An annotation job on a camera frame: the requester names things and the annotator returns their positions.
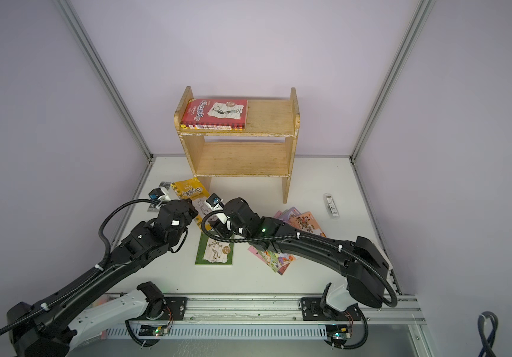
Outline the orange Chinese comic book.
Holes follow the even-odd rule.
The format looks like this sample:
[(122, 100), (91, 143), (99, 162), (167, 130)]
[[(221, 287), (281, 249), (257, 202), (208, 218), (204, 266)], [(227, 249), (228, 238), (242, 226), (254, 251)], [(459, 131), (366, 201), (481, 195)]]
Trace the orange Chinese comic book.
[(303, 214), (292, 217), (289, 220), (290, 224), (301, 231), (305, 231), (310, 234), (326, 237), (326, 234), (321, 229), (315, 217), (311, 212), (305, 212)]

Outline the red wimpy kid book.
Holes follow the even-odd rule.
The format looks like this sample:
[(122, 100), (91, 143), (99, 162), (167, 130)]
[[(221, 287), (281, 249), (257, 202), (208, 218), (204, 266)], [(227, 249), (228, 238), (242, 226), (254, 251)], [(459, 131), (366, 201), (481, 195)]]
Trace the red wimpy kid book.
[(181, 125), (246, 126), (247, 100), (193, 99), (187, 104)]

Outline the yellow green-edged wimpy kid book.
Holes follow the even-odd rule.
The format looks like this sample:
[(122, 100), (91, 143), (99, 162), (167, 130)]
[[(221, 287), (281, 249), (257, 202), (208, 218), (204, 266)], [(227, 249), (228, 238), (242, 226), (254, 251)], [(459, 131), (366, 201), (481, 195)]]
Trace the yellow green-edged wimpy kid book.
[(190, 199), (194, 208), (198, 211), (195, 218), (196, 224), (202, 228), (202, 220), (211, 212), (210, 206), (207, 204), (207, 199), (210, 194), (198, 180), (198, 178), (190, 178), (184, 181), (176, 181), (171, 184), (171, 188), (180, 199)]

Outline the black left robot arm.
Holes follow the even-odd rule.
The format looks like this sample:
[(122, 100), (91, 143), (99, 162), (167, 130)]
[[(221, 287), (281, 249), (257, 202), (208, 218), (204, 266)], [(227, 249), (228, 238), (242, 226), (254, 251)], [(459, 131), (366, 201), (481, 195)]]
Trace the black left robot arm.
[(190, 199), (163, 202), (153, 221), (138, 223), (116, 248), (107, 244), (101, 262), (66, 287), (10, 308), (0, 337), (9, 335), (18, 356), (66, 356), (81, 334), (71, 322), (110, 288), (170, 251), (197, 215)]

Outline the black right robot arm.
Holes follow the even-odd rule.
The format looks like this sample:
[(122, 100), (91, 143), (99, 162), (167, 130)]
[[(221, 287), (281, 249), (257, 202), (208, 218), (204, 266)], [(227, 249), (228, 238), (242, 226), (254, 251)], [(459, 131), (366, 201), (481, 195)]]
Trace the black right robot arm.
[(389, 263), (369, 239), (338, 240), (303, 231), (279, 219), (259, 216), (243, 198), (223, 203), (213, 194), (205, 206), (210, 212), (203, 217), (201, 228), (209, 238), (311, 260), (344, 277), (346, 290), (356, 302), (375, 309), (397, 306), (397, 293), (388, 282)]

